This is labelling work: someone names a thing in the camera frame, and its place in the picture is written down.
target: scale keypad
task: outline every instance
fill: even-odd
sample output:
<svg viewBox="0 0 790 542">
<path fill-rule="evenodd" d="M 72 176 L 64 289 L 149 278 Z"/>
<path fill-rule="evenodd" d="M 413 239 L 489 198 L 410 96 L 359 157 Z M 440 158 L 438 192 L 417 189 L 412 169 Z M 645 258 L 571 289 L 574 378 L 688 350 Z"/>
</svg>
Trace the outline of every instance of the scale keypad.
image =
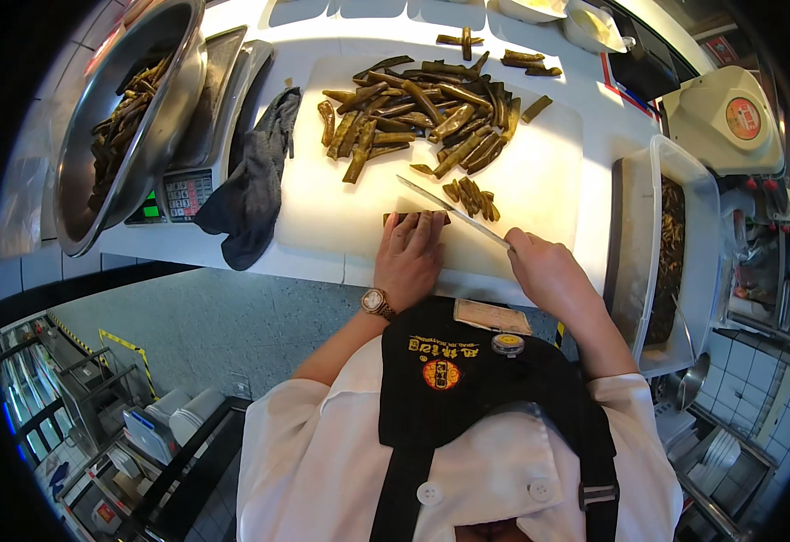
<svg viewBox="0 0 790 542">
<path fill-rule="evenodd" d="M 211 196 L 211 173 L 182 175 L 180 180 L 167 180 L 166 188 L 168 214 L 172 222 L 190 222 L 196 212 Z"/>
</svg>

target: kitchen knife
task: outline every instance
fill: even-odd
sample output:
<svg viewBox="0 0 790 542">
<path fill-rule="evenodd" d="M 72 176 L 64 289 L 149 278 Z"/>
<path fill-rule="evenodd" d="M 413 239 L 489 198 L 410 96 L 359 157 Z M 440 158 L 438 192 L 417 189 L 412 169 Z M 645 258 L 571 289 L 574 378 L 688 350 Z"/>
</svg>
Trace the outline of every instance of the kitchen knife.
<svg viewBox="0 0 790 542">
<path fill-rule="evenodd" d="M 512 248 L 512 245 L 507 243 L 506 241 L 504 241 L 501 236 L 499 236 L 496 233 L 492 232 L 491 230 L 487 229 L 487 227 L 485 227 L 484 225 L 482 225 L 482 224 L 476 222 L 475 220 L 471 219 L 469 216 L 467 216 L 463 212 L 455 209 L 452 205 L 446 203 L 445 201 L 441 200 L 440 198 L 437 198 L 431 192 L 428 192 L 424 188 L 422 188 L 422 187 L 420 187 L 420 186 L 418 186 L 418 185 L 416 185 L 414 183 L 411 183 L 411 181 L 409 181 L 407 179 L 404 179 L 400 175 L 395 175 L 395 176 L 397 177 L 397 179 L 399 181 L 401 181 L 402 185 L 406 185 L 413 192 L 416 192 L 416 193 L 421 194 L 422 196 L 424 196 L 426 200 L 433 201 L 434 203 L 438 204 L 443 209 L 446 209 L 446 211 L 449 211 L 452 214 L 454 214 L 454 216 L 456 216 L 459 219 L 463 220 L 464 222 L 467 222 L 468 224 L 472 225 L 474 228 L 476 228 L 480 232 L 482 232 L 485 235 L 489 236 L 495 243 L 499 244 L 503 248 L 505 248 L 505 249 L 507 249 L 509 251 L 514 250 Z"/>
</svg>

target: strap buckle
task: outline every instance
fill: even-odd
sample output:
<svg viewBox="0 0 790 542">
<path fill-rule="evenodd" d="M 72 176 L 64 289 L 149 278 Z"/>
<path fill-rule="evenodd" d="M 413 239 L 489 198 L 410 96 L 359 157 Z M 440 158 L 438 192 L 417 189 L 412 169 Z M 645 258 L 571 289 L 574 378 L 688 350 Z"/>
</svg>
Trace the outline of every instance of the strap buckle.
<svg viewBox="0 0 790 542">
<path fill-rule="evenodd" d="M 588 486 L 579 483 L 579 508 L 582 512 L 587 511 L 587 506 L 599 502 L 608 502 L 620 498 L 620 488 L 617 481 L 609 486 Z"/>
</svg>

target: stainless steel bowl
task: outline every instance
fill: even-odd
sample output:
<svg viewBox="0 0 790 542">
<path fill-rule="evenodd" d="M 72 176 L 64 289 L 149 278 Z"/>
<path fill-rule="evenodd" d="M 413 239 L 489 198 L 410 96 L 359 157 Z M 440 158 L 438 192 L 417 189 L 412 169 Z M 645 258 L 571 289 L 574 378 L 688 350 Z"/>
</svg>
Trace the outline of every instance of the stainless steel bowl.
<svg viewBox="0 0 790 542">
<path fill-rule="evenodd" d="M 100 61 L 75 105 L 55 178 L 57 240 L 69 256 L 85 254 L 100 232 L 129 217 L 145 200 L 181 142 L 205 82 L 207 54 L 200 32 L 204 0 L 162 0 L 133 22 Z M 172 64 L 129 145 L 99 212 L 88 207 L 94 186 L 90 129 L 121 101 L 115 92 L 154 45 L 175 47 Z"/>
<path fill-rule="evenodd" d="M 710 365 L 711 357 L 706 352 L 699 356 L 696 363 L 689 368 L 666 375 L 666 393 L 677 410 L 686 410 L 696 400 L 696 396 L 708 376 Z"/>
</svg>

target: black apron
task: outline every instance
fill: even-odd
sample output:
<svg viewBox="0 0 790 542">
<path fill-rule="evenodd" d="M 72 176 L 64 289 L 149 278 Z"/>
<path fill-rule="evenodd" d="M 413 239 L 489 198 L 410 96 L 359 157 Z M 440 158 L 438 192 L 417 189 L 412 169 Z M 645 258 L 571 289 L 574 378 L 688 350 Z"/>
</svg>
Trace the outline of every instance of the black apron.
<svg viewBox="0 0 790 542">
<path fill-rule="evenodd" d="M 575 363 L 551 344 L 523 337 L 508 358 L 492 331 L 452 319 L 454 300 L 430 298 L 383 332 L 380 444 L 392 449 L 371 542 L 413 539 L 434 450 L 511 402 L 542 407 L 581 464 L 579 504 L 588 542 L 611 542 L 617 526 L 615 448 L 606 412 L 587 393 Z"/>
</svg>

